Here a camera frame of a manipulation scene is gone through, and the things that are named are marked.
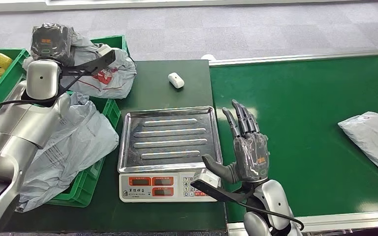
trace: black wrapped item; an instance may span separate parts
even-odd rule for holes
[[[32,29],[31,55],[34,60],[54,59],[63,66],[74,65],[72,27],[44,23]]]

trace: red digital display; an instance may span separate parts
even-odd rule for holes
[[[173,177],[153,177],[153,186],[171,186]]]
[[[129,177],[128,184],[130,186],[150,186],[151,178],[150,177]]]
[[[153,188],[153,196],[155,197],[173,196],[173,188]]]

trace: black cable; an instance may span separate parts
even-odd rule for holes
[[[283,215],[283,214],[280,214],[280,213],[276,213],[276,212],[272,212],[272,211],[268,211],[268,210],[263,210],[263,209],[258,209],[258,208],[255,208],[255,207],[252,207],[252,206],[249,206],[247,204],[244,204],[244,203],[241,203],[241,202],[237,202],[237,204],[245,207],[245,208],[249,208],[251,210],[255,210],[255,211],[258,211],[258,212],[261,212],[261,213],[265,213],[265,214],[268,214],[268,215],[274,215],[274,216],[278,216],[278,217],[281,217],[281,218],[284,218],[284,219],[287,219],[287,220],[290,220],[290,221],[293,221],[293,222],[296,222],[298,224],[301,225],[301,231],[304,229],[305,225],[304,223],[302,223],[300,220],[298,219],[295,219],[293,217],[290,217],[290,216],[287,216],[287,215]]]
[[[67,92],[69,90],[70,87],[72,87],[72,85],[74,83],[76,83],[84,74],[86,73],[86,71],[80,73],[70,84],[68,84],[61,92],[59,92],[59,94],[55,97],[52,97],[52,98],[48,98],[48,99],[44,99],[44,100],[12,100],[12,101],[5,101],[5,102],[0,102],[0,106],[3,106],[3,105],[8,105],[8,104],[13,104],[13,103],[17,103],[17,104],[31,104],[31,103],[35,103],[35,104],[40,104],[40,103],[47,103],[47,102],[54,102],[57,100],[57,98],[59,98],[62,94],[64,94],[65,92]]]

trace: red logo on bag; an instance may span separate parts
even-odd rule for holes
[[[97,75],[94,75],[92,77],[107,85],[112,80],[112,72],[113,71],[111,71],[110,69],[103,69],[99,71]]]

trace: digital weighing scale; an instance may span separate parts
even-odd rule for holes
[[[222,163],[213,107],[127,113],[118,160],[120,199],[215,202],[190,185],[195,172],[205,168],[203,154]]]

